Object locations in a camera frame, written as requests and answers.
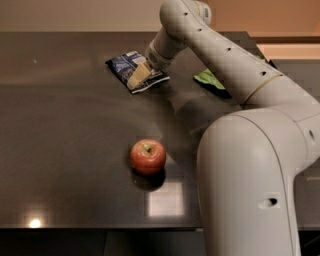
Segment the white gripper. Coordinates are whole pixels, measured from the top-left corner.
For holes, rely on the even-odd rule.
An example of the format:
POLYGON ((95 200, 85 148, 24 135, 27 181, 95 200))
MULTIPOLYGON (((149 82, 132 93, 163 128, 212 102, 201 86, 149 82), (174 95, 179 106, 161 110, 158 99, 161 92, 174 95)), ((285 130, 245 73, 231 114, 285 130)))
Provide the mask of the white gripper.
POLYGON ((127 86, 130 90, 135 89, 152 74, 151 67, 154 70, 165 70, 172 63, 172 59, 165 58, 156 51, 154 42, 149 44, 145 52, 145 57, 149 64, 143 62, 137 66, 127 82, 127 86))

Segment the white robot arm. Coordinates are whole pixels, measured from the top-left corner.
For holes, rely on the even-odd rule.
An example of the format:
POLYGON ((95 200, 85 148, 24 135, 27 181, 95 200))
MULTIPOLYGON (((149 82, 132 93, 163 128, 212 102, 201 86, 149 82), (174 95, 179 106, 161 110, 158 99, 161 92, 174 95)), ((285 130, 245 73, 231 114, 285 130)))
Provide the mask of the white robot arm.
POLYGON ((194 0, 164 0, 146 51, 163 70, 190 48, 242 107, 214 121, 198 146, 207 256, 301 256, 294 179, 320 156, 320 103, 212 30, 210 18, 194 0))

